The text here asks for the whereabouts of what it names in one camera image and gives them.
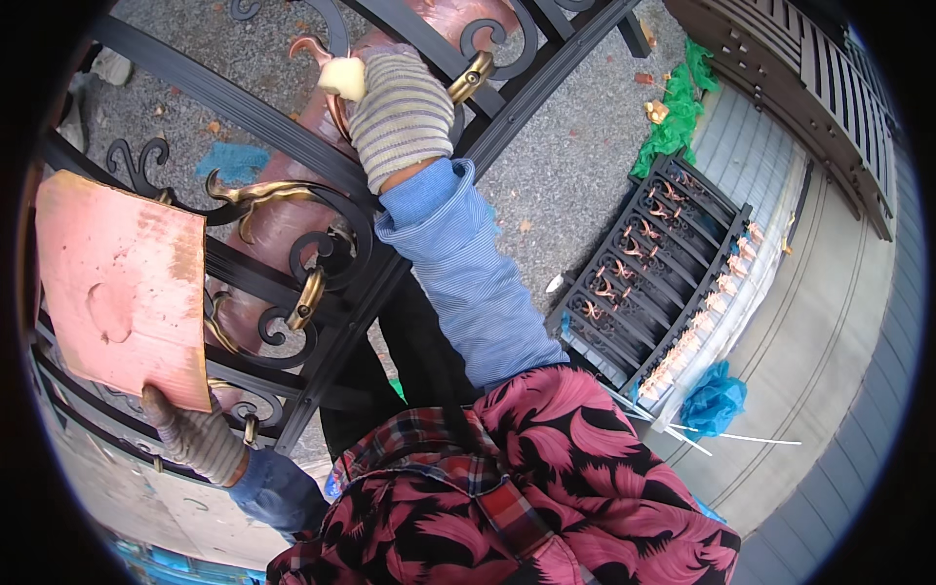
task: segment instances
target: pink floral jacket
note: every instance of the pink floral jacket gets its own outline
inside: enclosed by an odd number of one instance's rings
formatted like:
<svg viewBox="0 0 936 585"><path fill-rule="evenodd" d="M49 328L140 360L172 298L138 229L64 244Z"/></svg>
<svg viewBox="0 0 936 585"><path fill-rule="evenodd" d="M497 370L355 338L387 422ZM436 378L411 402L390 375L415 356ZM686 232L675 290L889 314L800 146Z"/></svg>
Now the pink floral jacket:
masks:
<svg viewBox="0 0 936 585"><path fill-rule="evenodd" d="M703 516L585 372L549 366L465 417L400 413L336 461L344 488L268 583L726 583L736 533Z"/></svg>

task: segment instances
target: work glove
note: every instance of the work glove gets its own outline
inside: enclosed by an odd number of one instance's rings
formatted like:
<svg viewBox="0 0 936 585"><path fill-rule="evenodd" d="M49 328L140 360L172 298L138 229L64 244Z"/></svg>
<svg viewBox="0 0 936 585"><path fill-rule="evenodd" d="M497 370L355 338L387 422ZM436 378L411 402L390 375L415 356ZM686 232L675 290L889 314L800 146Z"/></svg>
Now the work glove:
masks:
<svg viewBox="0 0 936 585"><path fill-rule="evenodd" d="M361 52L367 94L348 102L348 134L378 195L384 181L404 168L437 156L451 156L448 131L455 107L409 45L370 47Z"/></svg>
<svg viewBox="0 0 936 585"><path fill-rule="evenodd" d="M218 399L210 391L208 394L210 413L176 408L153 386L143 387L139 404L170 459L191 467L215 485L230 487L246 447L227 426Z"/></svg>

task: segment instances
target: gravel ground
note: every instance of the gravel ground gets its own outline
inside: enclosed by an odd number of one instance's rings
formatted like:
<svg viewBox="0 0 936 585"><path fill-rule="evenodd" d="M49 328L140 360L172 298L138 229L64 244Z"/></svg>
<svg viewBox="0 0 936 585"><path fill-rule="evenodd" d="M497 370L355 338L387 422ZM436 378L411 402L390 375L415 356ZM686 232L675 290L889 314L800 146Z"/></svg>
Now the gravel ground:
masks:
<svg viewBox="0 0 936 585"><path fill-rule="evenodd" d="M301 2L264 2L249 22L235 22L227 4L191 0L122 0L111 12L203 65L239 84L285 114L302 111L314 88L317 68L308 57L289 60L290 37L327 35L318 13ZM352 42L367 23L344 9ZM500 158L478 182L496 210L502 234L498 248L514 257L537 309L548 314L562 289L546 286L563 271L577 271L617 214L627 171L650 133L642 104L663 91L634 83L638 71L657 79L684 59L685 34L661 0L644 0L637 16L658 39L647 60L630 56L620 33L612 31L547 100ZM507 40L496 61L519 54L522 35ZM201 106L168 83L143 70L124 87L95 75L81 76L81 116L86 124L88 156L105 166L115 139L126 139L133 153L153 137L165 138L171 155L158 167L151 161L150 182L172 186L180 198L201 208L213 207L196 177L197 162L218 140L272 148L230 121ZM118 176L128 175L123 162ZM226 238L231 226L209 227ZM378 354L387 355L377 327L369 331ZM388 375L395 375L385 358ZM293 452L300 462L327 456L317 417Z"/></svg>

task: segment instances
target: worker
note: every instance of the worker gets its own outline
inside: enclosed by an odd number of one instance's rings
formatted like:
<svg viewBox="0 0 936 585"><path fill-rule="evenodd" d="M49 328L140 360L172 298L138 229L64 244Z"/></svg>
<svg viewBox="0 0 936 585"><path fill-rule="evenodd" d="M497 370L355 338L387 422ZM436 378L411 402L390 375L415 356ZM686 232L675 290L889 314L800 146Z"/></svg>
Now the worker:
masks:
<svg viewBox="0 0 936 585"><path fill-rule="evenodd" d="M386 208L374 229L419 279L379 317L410 404L370 348L349 359L340 383L373 405L322 412L341 490L331 505L288 457L246 448L213 397L210 413L182 411L146 387L167 455L293 545L271 561L273 585L730 580L738 535L701 514L594 377L569 366L495 249L474 165L449 159L446 90L412 47L362 58L368 92L349 130ZM374 369L382 380L367 380Z"/></svg>

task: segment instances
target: striped work glove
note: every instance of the striped work glove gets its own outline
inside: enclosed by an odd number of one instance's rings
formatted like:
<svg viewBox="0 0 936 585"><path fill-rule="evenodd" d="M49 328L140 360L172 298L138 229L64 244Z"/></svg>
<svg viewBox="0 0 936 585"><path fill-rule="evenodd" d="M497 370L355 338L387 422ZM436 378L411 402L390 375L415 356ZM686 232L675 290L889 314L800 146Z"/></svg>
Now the striped work glove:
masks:
<svg viewBox="0 0 936 585"><path fill-rule="evenodd" d="M455 108L413 47L372 47L361 59L367 94L347 105L348 133L368 187L378 195L396 171L452 155L448 131L455 123Z"/></svg>
<svg viewBox="0 0 936 585"><path fill-rule="evenodd" d="M139 404L146 419L156 427L159 438L173 461L188 465L213 484L230 487L246 448L231 432L221 412L221 404L209 391L210 413L176 408L153 386L143 388Z"/></svg>

